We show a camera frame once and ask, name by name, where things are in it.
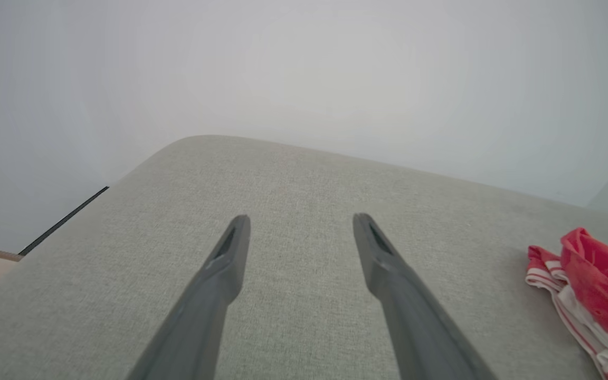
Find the black baseboard strip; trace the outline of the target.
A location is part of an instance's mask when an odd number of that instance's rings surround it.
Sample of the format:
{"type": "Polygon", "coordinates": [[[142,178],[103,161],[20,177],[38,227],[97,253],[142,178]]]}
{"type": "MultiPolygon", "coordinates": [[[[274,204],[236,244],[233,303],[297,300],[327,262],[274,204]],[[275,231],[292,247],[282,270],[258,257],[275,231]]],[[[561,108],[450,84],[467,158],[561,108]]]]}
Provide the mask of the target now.
{"type": "Polygon", "coordinates": [[[41,234],[36,240],[32,241],[29,245],[27,245],[21,252],[18,253],[20,257],[24,257],[28,253],[30,253],[34,248],[36,248],[39,244],[41,244],[44,240],[46,240],[49,236],[51,236],[55,231],[57,231],[61,226],[63,226],[66,222],[72,219],[75,215],[78,214],[81,210],[83,210],[87,205],[91,204],[94,200],[97,199],[100,195],[102,195],[106,190],[110,187],[104,187],[87,199],[85,202],[82,202],[78,207],[72,210],[68,215],[60,219],[60,221],[56,222],[51,226],[50,229],[46,230],[43,234],[41,234]]]}

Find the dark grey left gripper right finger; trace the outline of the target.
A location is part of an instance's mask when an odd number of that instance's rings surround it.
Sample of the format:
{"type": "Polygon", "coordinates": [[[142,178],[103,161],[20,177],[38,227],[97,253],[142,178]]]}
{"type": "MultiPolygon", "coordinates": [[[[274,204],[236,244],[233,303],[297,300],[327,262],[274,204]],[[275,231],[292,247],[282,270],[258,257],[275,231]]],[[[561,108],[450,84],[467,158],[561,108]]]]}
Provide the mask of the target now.
{"type": "Polygon", "coordinates": [[[497,380],[378,223],[353,216],[353,235],[370,293],[379,300],[402,380],[497,380]]]}

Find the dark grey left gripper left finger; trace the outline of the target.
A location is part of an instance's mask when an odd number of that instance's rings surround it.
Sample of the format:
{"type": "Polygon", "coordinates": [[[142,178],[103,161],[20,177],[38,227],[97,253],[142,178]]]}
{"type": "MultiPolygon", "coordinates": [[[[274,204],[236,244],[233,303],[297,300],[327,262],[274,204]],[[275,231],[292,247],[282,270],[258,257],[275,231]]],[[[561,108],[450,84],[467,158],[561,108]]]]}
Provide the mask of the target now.
{"type": "Polygon", "coordinates": [[[213,380],[227,308],[243,287],[251,222],[229,222],[127,380],[213,380]]]}

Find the red white jersey garment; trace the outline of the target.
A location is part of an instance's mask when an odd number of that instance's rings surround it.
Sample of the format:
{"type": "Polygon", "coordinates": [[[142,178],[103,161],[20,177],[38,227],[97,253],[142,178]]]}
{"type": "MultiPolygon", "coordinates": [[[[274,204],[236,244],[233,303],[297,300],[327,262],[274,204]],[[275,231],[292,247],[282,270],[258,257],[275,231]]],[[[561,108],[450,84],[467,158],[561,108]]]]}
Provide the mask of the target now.
{"type": "Polygon", "coordinates": [[[528,248],[525,281],[550,293],[565,327],[608,380],[608,244],[582,227],[560,243],[558,255],[537,245],[528,248]]]}

